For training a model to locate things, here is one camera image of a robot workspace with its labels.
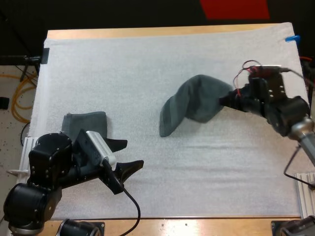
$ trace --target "red object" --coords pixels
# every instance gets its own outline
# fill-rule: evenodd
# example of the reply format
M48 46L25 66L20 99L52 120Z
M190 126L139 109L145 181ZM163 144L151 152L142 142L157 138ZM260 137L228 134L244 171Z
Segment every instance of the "red object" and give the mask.
M269 19L267 0L200 0L209 20Z

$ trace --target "black cable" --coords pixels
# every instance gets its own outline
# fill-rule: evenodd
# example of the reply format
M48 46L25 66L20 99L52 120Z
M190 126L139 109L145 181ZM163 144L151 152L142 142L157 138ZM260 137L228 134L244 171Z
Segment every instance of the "black cable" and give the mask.
M24 132L25 128L26 128L29 124L30 124L30 122L28 122L26 125L24 125L24 127L23 127L23 129L22 129L22 131L21 131L20 142L21 142L22 147L24 146L23 141L22 141L23 132Z
M234 79L233 79L233 85L234 85L234 87L236 88L236 89L238 89L237 87L236 87L236 85L235 85L235 80L236 80L236 78L244 71L245 69L241 69L238 73L237 73L237 75L234 77Z
M27 74L29 74L29 75L32 75L31 73L29 73L29 72L27 72L27 71L24 71L24 70L22 70L21 68L19 68L17 65L15 66L16 68L18 68L20 71L22 71L22 75L21 75L21 80L20 81L22 81L23 80L23 78L24 78L24 76L26 76L29 80L30 80L30 82L35 86L35 87L37 87L37 84L35 84L32 80L34 80L34 81L36 81L37 82L37 80L36 79L34 79L34 78L32 78L32 79L30 79L30 77L27 75Z
M311 188L313 189L313 188L315 188L315 186L312 185L311 183L307 183L307 182L305 182L304 180L301 180L301 179L299 179L299 178L297 178L297 177L288 175L288 174L286 173L287 170L288 170L288 168L289 168L289 166L291 165L293 159L295 158L296 154L299 152L300 149L301 149L301 145L299 145L299 146L296 147L296 150L294 151L293 155L291 156L291 159L289 160L288 164L286 165L286 167L285 167L285 169L284 169L284 171L283 171L283 174L284 174L285 176L289 177L289 178L292 178L292 179L295 179L295 180L297 180L297 181L300 181L300 182L302 182L302 183L304 183L304 184L307 184L309 187L311 187Z
M23 72L23 70L22 70L20 67L18 67L17 65L15 65L15 67L18 68L20 71Z
M290 68L282 68L282 72L292 72L292 73L296 74L297 76L301 77L303 80L306 80L314 88L314 83L310 79L305 78L303 75L296 72L295 70L292 70Z
M131 231L133 231L139 224L140 222L140 218L141 218L141 211L140 211L140 207L139 204L137 203L137 201L128 193L128 191L123 187L124 193L126 193L126 195L130 198L130 200L132 200L132 202L135 204L137 211L138 211L138 217L137 217L137 221L134 224L134 226L132 226L128 231L126 231L125 233L123 233L120 236L125 236L127 234L129 234Z
M244 67L245 64L247 64L248 62L256 62L257 64L262 65L262 64L261 64L260 62L258 62L257 60L247 60L247 61L244 62L243 65L242 65L242 69L243 69L243 70L247 70L247 69L250 68L250 66L249 66L249 67Z

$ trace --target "red wire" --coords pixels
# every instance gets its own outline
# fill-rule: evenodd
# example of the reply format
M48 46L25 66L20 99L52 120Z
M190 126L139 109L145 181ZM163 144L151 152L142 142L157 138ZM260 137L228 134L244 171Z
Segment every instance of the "red wire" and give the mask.
M312 58L309 58L309 57L300 57L301 60L307 60L307 61L312 61L313 59Z

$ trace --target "wooden table frame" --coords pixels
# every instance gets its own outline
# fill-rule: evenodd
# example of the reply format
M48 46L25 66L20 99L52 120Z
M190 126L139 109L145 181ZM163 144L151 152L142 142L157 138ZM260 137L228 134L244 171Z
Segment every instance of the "wooden table frame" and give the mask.
M92 39L184 35L198 33L254 30L274 24L161 27L135 29L72 29L50 30L49 39ZM299 219L299 216L142 219L130 233L133 236L271 236L272 220ZM134 219L98 220L105 223L106 236L118 236L135 223ZM54 236L61 221L48 221L40 236Z

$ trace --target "folded cloth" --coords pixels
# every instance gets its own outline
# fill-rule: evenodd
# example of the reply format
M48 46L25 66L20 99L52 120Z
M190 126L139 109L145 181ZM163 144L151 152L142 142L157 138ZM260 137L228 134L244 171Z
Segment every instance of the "folded cloth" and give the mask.
M159 135L169 136L184 117L201 123L208 122L223 108L219 98L231 90L231 85L207 75L190 78L162 107Z
M105 112L86 114L70 114L63 117L62 131L73 142L81 129L98 132L103 138L107 137L107 118Z

